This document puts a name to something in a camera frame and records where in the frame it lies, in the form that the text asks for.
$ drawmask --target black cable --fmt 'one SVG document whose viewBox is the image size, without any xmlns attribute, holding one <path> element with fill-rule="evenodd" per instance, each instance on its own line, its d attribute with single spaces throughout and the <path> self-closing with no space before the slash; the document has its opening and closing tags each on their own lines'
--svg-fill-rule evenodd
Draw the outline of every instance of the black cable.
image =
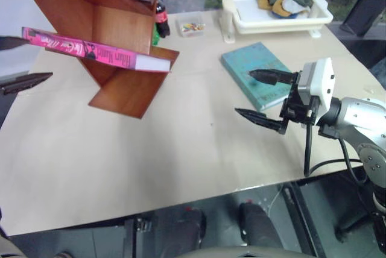
<svg viewBox="0 0 386 258">
<path fill-rule="evenodd" d="M 307 124 L 306 134 L 306 150 L 304 152 L 304 176 L 308 177 L 311 173 L 309 171 L 309 160 L 311 158 L 312 147 L 312 124 Z"/>
<path fill-rule="evenodd" d="M 344 156 L 344 162 L 346 163 L 346 166 L 347 166 L 347 169 L 349 170 L 350 172 L 350 175 L 351 177 L 353 178 L 354 182 L 358 185 L 358 186 L 363 186 L 363 184 L 366 182 L 366 178 L 364 180 L 359 180 L 354 171 L 352 170 L 352 167 L 351 167 L 351 163 L 350 163 L 350 159 L 349 159 L 349 154 L 347 152 L 347 148 L 346 148 L 346 144 L 344 143 L 344 140 L 342 140 L 340 137 L 338 138 L 339 140 L 339 143 L 340 143 L 340 146 L 342 147 L 342 152 L 343 152 L 343 156 Z"/>
<path fill-rule="evenodd" d="M 320 168 L 321 166 L 324 166 L 324 165 L 328 165 L 330 163 L 342 163 L 342 162 L 345 162 L 344 159 L 337 159 L 337 160 L 327 160 L 325 162 L 321 162 L 321 163 L 318 163 L 317 165 L 313 166 L 310 170 L 309 170 L 309 174 L 311 175 L 314 171 L 316 171 L 318 168 Z M 357 159 L 353 159 L 353 160 L 350 160 L 350 163 L 362 163 L 361 160 L 357 160 Z"/>
<path fill-rule="evenodd" d="M 311 124 L 307 124 L 306 149 L 305 149 L 305 153 L 304 153 L 304 176 L 305 177 L 309 177 L 309 175 L 311 175 L 314 171 L 316 171 L 321 166 L 328 165 L 330 163 L 345 162 L 346 166 L 347 166 L 347 169 L 349 170 L 351 176 L 353 177 L 354 182 L 357 185 L 362 186 L 367 181 L 367 176 L 365 177 L 364 180 L 357 179 L 357 177 L 356 177 L 356 175 L 355 175 L 355 173 L 354 173 L 354 171 L 353 171 L 353 169 L 351 167 L 351 163 L 353 163 L 353 162 L 362 163 L 362 161 L 358 160 L 358 159 L 350 160 L 349 159 L 349 154 L 347 153 L 346 145 L 344 144 L 344 141 L 342 139 L 340 139 L 340 138 L 338 140 L 339 140 L 339 143 L 340 143 L 340 145 L 342 147 L 344 159 L 327 160 L 325 162 L 321 162 L 321 163 L 313 166 L 310 169 L 309 168 L 309 164 L 310 164 L 310 159 L 311 159 L 311 147 L 312 147 L 312 125 Z"/>
</svg>

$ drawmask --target cloth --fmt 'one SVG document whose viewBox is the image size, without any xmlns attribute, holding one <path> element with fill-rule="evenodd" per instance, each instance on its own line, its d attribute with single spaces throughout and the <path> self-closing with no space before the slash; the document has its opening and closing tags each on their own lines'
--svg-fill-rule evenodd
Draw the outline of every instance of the cloth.
<svg viewBox="0 0 386 258">
<path fill-rule="evenodd" d="M 295 1 L 296 3 L 298 3 L 299 5 L 303 6 L 303 7 L 312 7 L 312 5 L 314 4 L 314 1 L 313 0 L 293 0 Z"/>
<path fill-rule="evenodd" d="M 285 11 L 292 14 L 310 10 L 309 7 L 303 7 L 296 3 L 294 0 L 283 0 L 282 7 Z"/>
<path fill-rule="evenodd" d="M 276 14 L 274 11 L 272 11 L 271 13 L 273 16 L 275 16 L 278 19 L 296 19 L 299 16 L 299 14 L 291 14 L 288 17 L 283 17 L 283 16 Z"/>
<path fill-rule="evenodd" d="M 283 1 L 284 0 L 277 0 L 275 4 L 273 4 L 272 11 L 282 17 L 289 17 L 291 15 L 291 12 L 288 12 L 283 9 Z"/>
<path fill-rule="evenodd" d="M 271 10 L 273 4 L 271 4 L 269 0 L 258 0 L 258 5 L 260 9 Z"/>
</svg>

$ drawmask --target wooden shelf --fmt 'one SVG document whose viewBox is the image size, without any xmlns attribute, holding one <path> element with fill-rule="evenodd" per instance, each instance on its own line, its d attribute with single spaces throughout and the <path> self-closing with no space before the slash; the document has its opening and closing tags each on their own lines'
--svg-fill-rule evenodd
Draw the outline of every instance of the wooden shelf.
<svg viewBox="0 0 386 258">
<path fill-rule="evenodd" d="M 155 4 L 138 0 L 35 0 L 56 31 L 89 40 L 167 58 L 172 64 L 178 52 L 151 46 Z M 79 58 L 101 86 L 90 105 L 141 118 L 166 77 L 115 68 Z"/>
</svg>

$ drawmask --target beige tabletop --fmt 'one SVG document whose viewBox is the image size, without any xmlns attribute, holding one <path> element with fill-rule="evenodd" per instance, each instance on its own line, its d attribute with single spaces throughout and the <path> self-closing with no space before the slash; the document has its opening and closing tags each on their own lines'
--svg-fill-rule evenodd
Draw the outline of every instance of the beige tabletop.
<svg viewBox="0 0 386 258">
<path fill-rule="evenodd" d="M 46 82 L 21 92 L 0 130 L 0 206 L 10 234 L 67 227 L 303 177 L 305 130 L 286 135 L 258 127 L 234 111 L 252 109 L 219 59 L 256 42 L 287 67 L 332 57 L 334 96 L 378 98 L 385 92 L 326 28 L 237 36 L 225 44 L 217 12 L 203 13 L 205 36 L 171 37 L 159 46 L 180 51 L 145 116 L 89 107 L 98 86 L 77 59 L 41 51 L 34 72 Z M 278 118 L 280 105 L 267 110 Z M 342 158 L 338 142 L 316 135 L 311 165 Z M 349 148 L 351 157 L 356 157 Z M 344 169 L 329 165 L 315 174 Z"/>
</svg>

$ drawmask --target small plastic container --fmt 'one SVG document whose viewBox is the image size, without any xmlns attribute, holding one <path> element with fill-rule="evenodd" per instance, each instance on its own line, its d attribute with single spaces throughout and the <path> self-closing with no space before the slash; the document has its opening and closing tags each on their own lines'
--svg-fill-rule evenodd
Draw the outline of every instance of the small plastic container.
<svg viewBox="0 0 386 258">
<path fill-rule="evenodd" d="M 204 34 L 205 24 L 200 12 L 191 12 L 178 15 L 177 27 L 182 37 L 197 37 Z"/>
</svg>

